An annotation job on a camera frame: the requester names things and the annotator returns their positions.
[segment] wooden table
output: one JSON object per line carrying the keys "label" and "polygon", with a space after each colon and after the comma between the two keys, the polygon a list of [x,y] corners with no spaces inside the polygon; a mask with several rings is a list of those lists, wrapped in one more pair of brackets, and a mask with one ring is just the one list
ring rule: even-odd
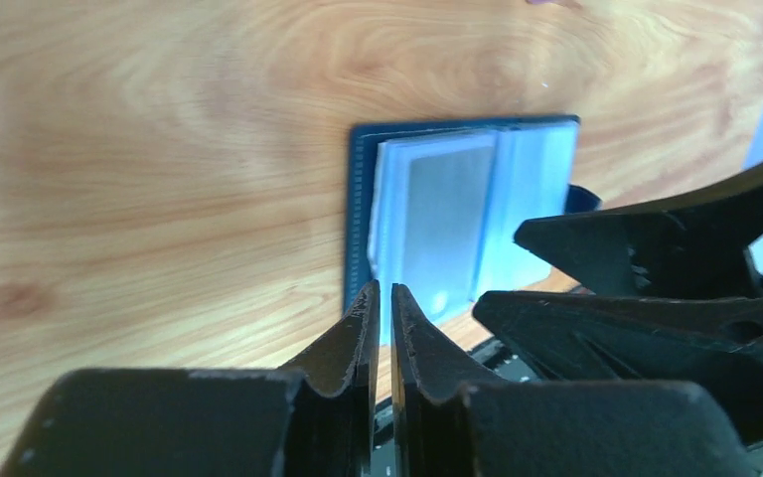
{"label": "wooden table", "polygon": [[0,460],[67,370],[335,322],[352,124],[576,113],[612,206],[734,173],[762,107],[763,2],[0,2]]}

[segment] wooden surface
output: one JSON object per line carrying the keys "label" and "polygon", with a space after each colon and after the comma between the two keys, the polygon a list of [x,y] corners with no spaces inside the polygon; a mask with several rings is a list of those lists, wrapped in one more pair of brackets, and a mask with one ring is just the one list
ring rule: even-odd
{"label": "wooden surface", "polygon": [[735,172],[762,107],[750,0],[0,2],[0,460],[67,370],[275,366],[337,320],[354,123],[576,113],[617,205]]}

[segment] black plastic part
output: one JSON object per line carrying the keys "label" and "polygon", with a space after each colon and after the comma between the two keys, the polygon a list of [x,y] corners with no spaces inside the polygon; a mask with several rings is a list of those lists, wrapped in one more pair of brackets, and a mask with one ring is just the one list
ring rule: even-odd
{"label": "black plastic part", "polygon": [[568,186],[564,214],[583,214],[601,209],[601,198],[589,189],[571,184]]}
{"label": "black plastic part", "polygon": [[754,298],[762,235],[763,163],[659,201],[525,221],[516,243],[600,295]]}
{"label": "black plastic part", "polygon": [[753,474],[698,385],[511,383],[435,328],[406,287],[392,310],[398,475]]}
{"label": "black plastic part", "polygon": [[489,292],[473,316],[553,380],[706,388],[763,465],[763,298],[672,301]]}
{"label": "black plastic part", "polygon": [[369,471],[379,286],[280,370],[81,370],[43,396],[7,476],[360,476]]}
{"label": "black plastic part", "polygon": [[[490,338],[467,354],[478,364],[511,381],[537,380],[534,371],[522,363],[501,341]],[[393,441],[393,401],[391,397],[376,404],[373,444],[375,449]]]}

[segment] wood grain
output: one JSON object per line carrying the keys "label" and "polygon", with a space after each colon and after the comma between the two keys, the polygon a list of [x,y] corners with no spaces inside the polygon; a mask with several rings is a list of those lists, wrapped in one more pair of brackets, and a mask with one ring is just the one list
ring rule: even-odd
{"label": "wood grain", "polygon": [[732,174],[762,107],[749,0],[0,2],[0,460],[69,369],[331,325],[355,123],[577,113],[617,205]]}

